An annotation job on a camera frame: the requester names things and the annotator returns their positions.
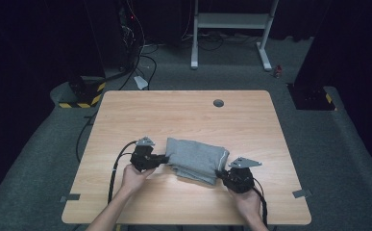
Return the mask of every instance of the white table frame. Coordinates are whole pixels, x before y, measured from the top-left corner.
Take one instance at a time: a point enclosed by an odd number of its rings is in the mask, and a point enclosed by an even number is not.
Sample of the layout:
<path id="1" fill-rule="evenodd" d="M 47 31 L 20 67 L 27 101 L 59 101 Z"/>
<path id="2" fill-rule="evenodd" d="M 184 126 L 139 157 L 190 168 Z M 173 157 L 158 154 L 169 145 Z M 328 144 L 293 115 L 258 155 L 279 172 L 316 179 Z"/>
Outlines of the white table frame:
<path id="1" fill-rule="evenodd" d="M 199 13 L 198 0 L 195 0 L 193 41 L 191 50 L 191 69 L 198 68 L 198 29 L 199 28 L 236 28 L 263 29 L 262 40 L 257 42 L 263 68 L 272 70 L 264 47 L 275 17 L 279 0 L 273 0 L 270 13 Z"/>

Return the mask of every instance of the human hand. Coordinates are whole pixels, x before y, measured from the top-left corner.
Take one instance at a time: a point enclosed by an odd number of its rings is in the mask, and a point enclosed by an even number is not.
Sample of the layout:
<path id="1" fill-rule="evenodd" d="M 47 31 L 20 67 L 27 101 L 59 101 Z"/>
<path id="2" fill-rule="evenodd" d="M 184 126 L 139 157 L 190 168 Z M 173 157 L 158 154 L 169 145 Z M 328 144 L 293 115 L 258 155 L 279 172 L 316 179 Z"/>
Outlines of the human hand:
<path id="1" fill-rule="evenodd" d="M 239 213 L 249 224 L 251 230 L 268 230 L 260 218 L 260 196 L 254 190 L 245 193 L 236 193 L 228 189 L 228 192 L 236 202 Z"/>
<path id="2" fill-rule="evenodd" d="M 122 186 L 120 190 L 126 191 L 126 193 L 133 194 L 141 189 L 146 178 L 152 174 L 156 169 L 147 169 L 143 172 L 139 172 L 134 165 L 127 165 L 123 170 Z"/>
<path id="3" fill-rule="evenodd" d="M 258 194 L 250 190 L 245 193 L 236 193 L 230 189 L 228 192 L 236 202 L 236 207 L 239 213 L 245 218 L 260 219 L 260 197 Z"/>

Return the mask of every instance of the white cable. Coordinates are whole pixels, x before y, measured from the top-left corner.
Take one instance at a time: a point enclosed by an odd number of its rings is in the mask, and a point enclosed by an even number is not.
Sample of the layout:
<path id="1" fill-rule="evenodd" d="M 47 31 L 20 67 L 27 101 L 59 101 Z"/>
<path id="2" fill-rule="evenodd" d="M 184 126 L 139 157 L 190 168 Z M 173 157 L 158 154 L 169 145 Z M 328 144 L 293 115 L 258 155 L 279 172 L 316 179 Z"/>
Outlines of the white cable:
<path id="1" fill-rule="evenodd" d="M 187 25 L 186 25 L 186 30 L 185 30 L 185 32 L 184 32 L 183 35 L 182 35 L 182 39 L 185 37 L 186 32 L 188 31 L 189 22 L 191 21 L 191 5 L 192 5 L 191 2 L 192 2 L 192 0 L 189 0 L 189 15 L 188 15 L 188 23 L 187 23 Z"/>
<path id="2" fill-rule="evenodd" d="M 128 4 L 129 10 L 131 11 L 132 15 L 137 21 L 138 26 L 140 27 L 141 35 L 143 37 L 143 45 L 141 46 L 140 53 L 139 53 L 139 55 L 141 55 L 141 53 L 143 52 L 144 45 L 146 44 L 146 40 L 144 39 L 143 27 L 141 26 L 140 21 L 138 20 L 137 16 L 135 15 L 135 12 L 133 11 L 131 5 L 129 4 L 129 0 L 126 0 L 126 3 Z"/>

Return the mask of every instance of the black and yellow tape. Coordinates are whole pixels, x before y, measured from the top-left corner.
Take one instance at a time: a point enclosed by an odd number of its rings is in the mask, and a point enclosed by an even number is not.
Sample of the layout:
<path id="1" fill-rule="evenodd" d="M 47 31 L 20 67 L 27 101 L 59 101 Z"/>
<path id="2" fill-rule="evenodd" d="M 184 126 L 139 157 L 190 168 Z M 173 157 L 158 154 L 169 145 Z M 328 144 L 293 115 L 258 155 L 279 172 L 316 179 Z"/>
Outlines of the black and yellow tape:
<path id="1" fill-rule="evenodd" d="M 102 83 L 99 86 L 92 86 L 89 91 L 86 92 L 86 99 L 78 99 L 76 102 L 59 102 L 61 108 L 92 108 L 95 107 L 99 100 L 106 83 Z"/>

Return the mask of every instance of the wooden table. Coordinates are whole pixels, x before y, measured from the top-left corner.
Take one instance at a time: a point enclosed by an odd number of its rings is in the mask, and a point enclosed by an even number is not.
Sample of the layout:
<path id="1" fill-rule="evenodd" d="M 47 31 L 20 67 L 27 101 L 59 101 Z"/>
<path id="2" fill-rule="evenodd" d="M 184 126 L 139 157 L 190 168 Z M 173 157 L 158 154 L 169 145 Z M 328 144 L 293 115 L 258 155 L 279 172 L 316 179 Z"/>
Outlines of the wooden table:
<path id="1" fill-rule="evenodd" d="M 213 101 L 221 99 L 223 107 Z M 153 154 L 164 154 L 166 139 L 224 146 L 228 163 L 237 157 L 262 162 L 251 167 L 263 186 L 269 224 L 308 224 L 311 221 L 272 100 L 264 90 L 108 91 L 102 100 L 71 193 L 62 214 L 66 223 L 91 223 L 108 200 L 112 166 L 130 141 L 148 136 Z M 120 188 L 124 166 L 119 161 L 114 191 Z M 243 224 L 227 189 L 176 176 L 160 165 L 141 191 L 126 205 L 118 223 Z"/>

